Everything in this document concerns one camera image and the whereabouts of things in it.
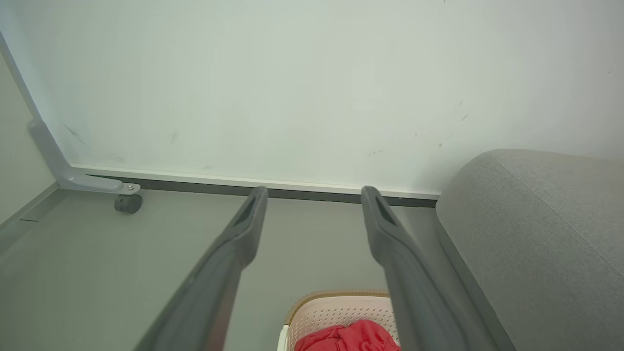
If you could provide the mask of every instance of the white baseboard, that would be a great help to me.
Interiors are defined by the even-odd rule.
[[[265,186],[269,189],[301,190],[316,192],[332,192],[337,194],[360,194],[361,186],[315,184],[304,182],[287,182],[283,180],[249,179],[235,177],[219,177],[216,175],[201,175],[173,172],[146,171],[142,169],[128,169],[102,166],[72,165],[94,176],[124,177],[137,179],[165,180],[170,182],[185,182],[199,184],[232,185],[238,187]],[[383,196],[404,197],[408,199],[437,200],[440,194],[433,191],[416,191],[404,189],[378,188]]]

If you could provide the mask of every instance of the dark floor trim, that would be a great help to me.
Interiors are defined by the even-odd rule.
[[[204,194],[247,196],[253,189],[252,187],[170,182],[167,180],[134,179],[134,178],[120,178],[120,177],[106,177],[106,178],[118,179],[125,183],[138,184],[138,185],[141,185],[141,188],[150,189],[150,190],[201,192]],[[333,192],[269,189],[269,197],[273,197],[276,199],[347,202],[349,204],[361,203],[359,194],[336,194]],[[435,207],[436,206],[436,200],[409,199],[405,197],[386,197],[385,199],[387,200],[390,206],[405,206],[405,207]]]

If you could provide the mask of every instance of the laundry basket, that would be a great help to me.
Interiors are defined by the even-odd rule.
[[[290,309],[277,351],[294,351],[299,339],[333,325],[368,319],[384,327],[399,345],[390,295],[380,290],[331,290],[299,299]]]

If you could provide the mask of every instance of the white wall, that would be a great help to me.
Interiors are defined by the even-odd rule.
[[[74,164],[436,193],[494,148],[624,159],[622,0],[4,1]]]

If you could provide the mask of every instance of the caster wheel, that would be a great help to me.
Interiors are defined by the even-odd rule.
[[[115,200],[115,210],[125,213],[136,213],[143,204],[143,198],[137,194],[119,195]]]

